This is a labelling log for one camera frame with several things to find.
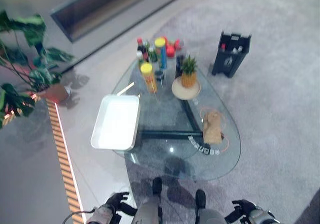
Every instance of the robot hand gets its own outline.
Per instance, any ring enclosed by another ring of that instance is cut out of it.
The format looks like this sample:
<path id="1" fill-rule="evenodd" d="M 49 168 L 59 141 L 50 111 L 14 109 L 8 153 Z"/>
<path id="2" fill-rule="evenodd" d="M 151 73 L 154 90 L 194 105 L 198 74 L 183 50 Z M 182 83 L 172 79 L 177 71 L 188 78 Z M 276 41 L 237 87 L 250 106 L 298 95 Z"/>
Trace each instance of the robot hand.
<path id="1" fill-rule="evenodd" d="M 121 208 L 121 201 L 128 199 L 128 197 L 125 197 L 127 195 L 129 195 L 128 192 L 115 193 L 106 201 L 103 206 L 105 206 L 106 208 L 110 208 L 112 210 L 112 214 L 114 215 Z"/>
<path id="2" fill-rule="evenodd" d="M 87 224 L 118 224 L 121 216 L 117 214 L 117 211 L 134 216 L 137 210 L 122 202 L 128 199 L 125 197 L 126 195 L 129 195 L 129 193 L 113 194 L 105 204 L 94 211 L 93 216 L 87 221 Z"/>
<path id="3" fill-rule="evenodd" d="M 234 223 L 242 216 L 245 216 L 240 220 L 242 224 L 279 224 L 274 215 L 268 211 L 264 211 L 254 203 L 247 200 L 233 201 L 234 211 L 225 217 L 228 223 Z"/>

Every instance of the black container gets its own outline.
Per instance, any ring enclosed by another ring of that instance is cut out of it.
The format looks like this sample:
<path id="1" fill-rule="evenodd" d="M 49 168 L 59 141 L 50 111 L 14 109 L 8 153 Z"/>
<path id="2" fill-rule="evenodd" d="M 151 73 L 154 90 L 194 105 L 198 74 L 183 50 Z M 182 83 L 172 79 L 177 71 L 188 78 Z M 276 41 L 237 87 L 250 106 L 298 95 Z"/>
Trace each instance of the black container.
<path id="1" fill-rule="evenodd" d="M 222 32 L 212 74 L 224 73 L 228 78 L 232 78 L 246 54 L 249 53 L 250 40 L 251 35 L 242 37 L 241 34 L 224 34 Z"/>

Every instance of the tile floor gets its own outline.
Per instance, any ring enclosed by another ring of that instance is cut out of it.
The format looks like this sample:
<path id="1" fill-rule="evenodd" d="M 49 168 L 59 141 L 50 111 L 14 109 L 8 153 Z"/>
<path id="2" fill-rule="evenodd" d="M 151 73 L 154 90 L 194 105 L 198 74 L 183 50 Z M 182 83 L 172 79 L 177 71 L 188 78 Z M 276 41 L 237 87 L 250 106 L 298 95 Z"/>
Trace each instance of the tile floor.
<path id="1" fill-rule="evenodd" d="M 168 20 L 199 1 L 174 1 L 65 74 L 64 82 L 73 94 L 58 111 L 85 210 L 101 205 L 113 192 L 130 188 L 124 159 L 90 145 L 101 99 L 112 92 L 135 59 L 136 38 L 151 38 Z M 130 223 L 130 218 L 122 221 Z"/>

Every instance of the yellow bottle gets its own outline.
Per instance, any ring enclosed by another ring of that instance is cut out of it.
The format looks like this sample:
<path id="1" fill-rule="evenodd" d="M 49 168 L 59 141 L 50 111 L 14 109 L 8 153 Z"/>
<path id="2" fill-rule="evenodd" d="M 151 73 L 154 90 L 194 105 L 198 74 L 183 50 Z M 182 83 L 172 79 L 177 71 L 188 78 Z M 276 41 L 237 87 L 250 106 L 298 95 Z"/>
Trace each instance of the yellow bottle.
<path id="1" fill-rule="evenodd" d="M 145 84 L 147 86 L 147 89 L 150 93 L 156 93 L 157 92 L 157 84 L 155 75 L 152 71 L 152 65 L 148 62 L 145 62 L 141 65 L 140 71 L 142 76 L 144 77 Z"/>

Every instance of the small pineapple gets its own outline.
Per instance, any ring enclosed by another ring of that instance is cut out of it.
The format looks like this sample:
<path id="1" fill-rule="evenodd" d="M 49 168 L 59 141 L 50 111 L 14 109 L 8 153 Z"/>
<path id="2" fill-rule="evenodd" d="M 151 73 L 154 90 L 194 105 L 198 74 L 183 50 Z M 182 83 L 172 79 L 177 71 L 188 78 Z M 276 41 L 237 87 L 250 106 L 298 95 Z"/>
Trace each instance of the small pineapple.
<path id="1" fill-rule="evenodd" d="M 189 57 L 183 62 L 181 67 L 182 69 L 182 76 L 181 82 L 183 87 L 191 88 L 196 83 L 197 73 L 196 73 L 196 59 Z"/>

